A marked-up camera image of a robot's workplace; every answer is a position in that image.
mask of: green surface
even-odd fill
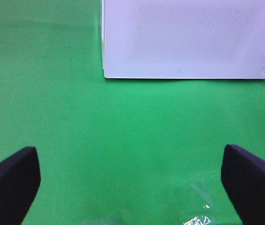
[[[33,145],[42,173],[23,224],[241,224],[223,148],[265,159],[265,81],[107,80],[100,7],[0,0],[0,161]]]

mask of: white box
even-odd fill
[[[102,0],[107,78],[265,79],[265,0]]]

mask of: white appliance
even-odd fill
[[[265,79],[265,0],[102,0],[107,78]]]

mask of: black pad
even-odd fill
[[[227,145],[221,180],[243,224],[265,225],[265,161],[237,145]]]
[[[19,225],[40,186],[37,150],[26,147],[0,162],[0,225]]]

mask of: green backdrop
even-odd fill
[[[0,161],[36,146],[42,181],[23,224],[241,224],[223,149],[265,159],[265,80],[112,80],[100,0],[0,0]]]

